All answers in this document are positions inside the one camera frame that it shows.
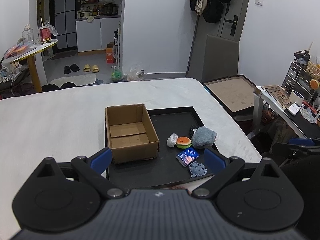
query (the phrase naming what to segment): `white cabinet door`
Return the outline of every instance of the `white cabinet door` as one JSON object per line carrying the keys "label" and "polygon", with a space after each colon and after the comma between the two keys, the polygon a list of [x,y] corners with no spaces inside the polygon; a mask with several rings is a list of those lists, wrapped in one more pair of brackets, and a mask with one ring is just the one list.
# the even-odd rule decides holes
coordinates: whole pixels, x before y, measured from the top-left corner
{"label": "white cabinet door", "polygon": [[115,31],[118,30],[120,22],[120,17],[101,19],[101,49],[105,49],[109,42],[113,42]]}
{"label": "white cabinet door", "polygon": [[101,19],[77,21],[78,52],[101,49]]}

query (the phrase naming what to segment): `white remote control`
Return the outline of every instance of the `white remote control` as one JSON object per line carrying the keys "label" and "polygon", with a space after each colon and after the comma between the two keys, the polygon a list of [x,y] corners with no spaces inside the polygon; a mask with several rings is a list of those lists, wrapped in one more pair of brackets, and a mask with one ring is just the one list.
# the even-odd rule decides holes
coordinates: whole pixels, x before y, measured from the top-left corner
{"label": "white remote control", "polygon": [[296,115],[297,112],[299,112],[301,106],[299,106],[297,103],[292,104],[289,108],[288,111],[292,115]]}

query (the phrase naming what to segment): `gray plush toy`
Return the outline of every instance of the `gray plush toy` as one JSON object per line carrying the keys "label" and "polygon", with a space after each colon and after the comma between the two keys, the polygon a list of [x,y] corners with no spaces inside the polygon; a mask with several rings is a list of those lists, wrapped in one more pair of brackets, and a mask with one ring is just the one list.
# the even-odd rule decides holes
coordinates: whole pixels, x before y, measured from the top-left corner
{"label": "gray plush toy", "polygon": [[191,177],[200,177],[207,174],[207,169],[202,163],[193,162],[189,165],[189,170],[191,173]]}
{"label": "gray plush toy", "polygon": [[191,138],[193,148],[203,149],[211,147],[216,141],[217,133],[206,128],[199,127]]}

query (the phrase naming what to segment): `door lock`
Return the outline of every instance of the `door lock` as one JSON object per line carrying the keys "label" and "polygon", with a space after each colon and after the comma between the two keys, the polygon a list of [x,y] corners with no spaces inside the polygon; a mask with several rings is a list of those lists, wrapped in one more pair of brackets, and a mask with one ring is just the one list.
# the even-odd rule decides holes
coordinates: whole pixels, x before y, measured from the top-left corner
{"label": "door lock", "polygon": [[235,15],[234,18],[233,18],[233,21],[232,20],[224,20],[227,23],[232,23],[231,33],[230,33],[231,36],[235,36],[237,23],[238,23],[238,18],[239,18],[239,16]]}

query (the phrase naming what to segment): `white bed sheet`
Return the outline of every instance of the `white bed sheet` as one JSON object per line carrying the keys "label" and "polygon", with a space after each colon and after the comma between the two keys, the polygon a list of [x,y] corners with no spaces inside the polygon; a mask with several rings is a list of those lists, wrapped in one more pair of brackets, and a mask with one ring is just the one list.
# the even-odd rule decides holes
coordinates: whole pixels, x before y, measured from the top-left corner
{"label": "white bed sheet", "polygon": [[19,225],[12,199],[42,161],[53,156],[69,162],[104,147],[104,109],[144,103],[147,109],[193,106],[204,125],[218,136],[225,156],[259,162],[260,154],[220,104],[194,79],[123,82],[77,87],[0,101],[0,239]]}

